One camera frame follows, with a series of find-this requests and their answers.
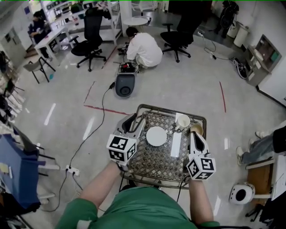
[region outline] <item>white shirt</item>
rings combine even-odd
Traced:
[[[138,33],[130,41],[127,59],[133,60],[136,55],[141,58],[146,67],[153,67],[160,64],[163,53],[150,34]]]

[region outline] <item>metal tray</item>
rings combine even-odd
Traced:
[[[141,118],[146,119],[146,125],[139,138],[137,153],[129,162],[128,168],[131,176],[130,174],[125,174],[125,178],[150,185],[158,185],[157,181],[161,180],[159,186],[179,188],[184,177],[188,175],[188,173],[184,173],[183,171],[183,161],[189,155],[189,128],[182,132],[179,157],[172,157],[170,154],[176,113],[185,114],[190,117],[191,122],[189,127],[194,123],[199,123],[204,130],[203,137],[206,138],[206,119],[204,117],[141,104],[137,108],[137,118],[133,123],[132,129],[134,129],[134,126]],[[146,140],[147,131],[151,127],[156,126],[162,127],[167,131],[167,141],[159,147],[149,145]]]

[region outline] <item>black office chair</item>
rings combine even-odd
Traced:
[[[83,60],[77,63],[77,68],[80,67],[80,64],[86,60],[89,60],[89,68],[88,71],[91,72],[91,60],[93,58],[102,58],[106,61],[105,56],[97,55],[98,53],[102,53],[101,49],[98,47],[102,43],[102,39],[99,35],[100,25],[102,21],[102,16],[98,16],[93,13],[93,9],[88,9],[85,13],[84,17],[84,37],[86,41],[79,43],[77,38],[79,36],[75,36],[69,42],[75,41],[75,47],[71,50],[71,53],[76,56],[85,56]]]
[[[168,31],[161,33],[161,37],[166,42],[165,47],[169,46],[170,48],[165,49],[162,52],[175,51],[177,63],[180,62],[178,52],[185,53],[191,58],[190,53],[182,50],[182,48],[187,48],[187,46],[193,42],[193,34],[202,22],[202,13],[200,13],[202,4],[198,3],[196,9],[196,13],[184,10],[177,31],[171,31],[172,23],[163,24],[167,26]]]

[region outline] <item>gray floor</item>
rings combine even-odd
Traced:
[[[163,49],[164,43],[159,31],[155,28],[150,33]],[[110,43],[104,43],[101,47],[106,56],[114,48]],[[285,120],[285,109],[239,78],[229,61],[211,59],[195,43],[187,51],[192,54],[190,59],[180,54],[181,61],[176,63],[174,53],[168,52],[163,55],[162,62],[157,67],[140,73],[136,78],[136,89],[130,98],[119,99],[114,91],[109,91],[104,100],[105,108],[130,114],[136,111],[139,104],[145,103],[206,117],[207,141],[216,159],[217,172],[205,182],[205,186],[215,212],[215,220],[221,225],[262,228],[244,218],[245,213],[252,208],[250,204],[237,206],[228,202],[232,186],[245,181],[247,175],[244,168],[237,165],[235,151],[238,145],[246,149],[249,138],[254,137],[256,130],[268,129]],[[58,203],[64,169],[82,142],[88,123],[94,120],[92,130],[100,124],[102,111],[90,107],[101,107],[102,95],[114,81],[118,67],[113,61],[121,61],[121,57],[114,52],[103,69],[102,60],[93,60],[93,71],[88,72],[88,62],[76,68],[75,64],[81,60],[80,57],[72,55],[69,50],[60,54],[61,65],[56,67],[50,83],[37,72],[41,82],[38,85],[32,74],[20,69],[21,77],[17,84],[25,89],[23,96],[26,101],[23,111],[16,118],[16,125],[35,144],[40,143],[46,149],[45,154],[55,157],[62,168],[62,171],[49,171],[49,177],[40,177],[39,192],[51,191],[56,194],[56,198],[41,206],[41,209],[46,210],[55,208]],[[48,124],[44,125],[54,103],[55,109]],[[123,117],[122,114],[106,112],[104,124],[86,141],[74,158],[72,166],[80,170],[80,176],[76,179],[83,187],[108,163],[106,142],[116,123]],[[119,184],[120,178],[101,209],[108,208],[118,192]],[[172,198],[177,198],[177,189],[162,190]],[[67,203],[76,198],[78,193],[79,188],[69,174],[57,211],[47,213],[37,210],[24,218],[34,228],[54,228]],[[188,191],[181,192],[179,204],[189,216]]]

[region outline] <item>white cup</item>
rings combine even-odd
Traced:
[[[185,114],[180,115],[176,121],[177,126],[175,130],[180,129],[182,131],[183,129],[189,126],[190,122],[191,121],[187,115]]]

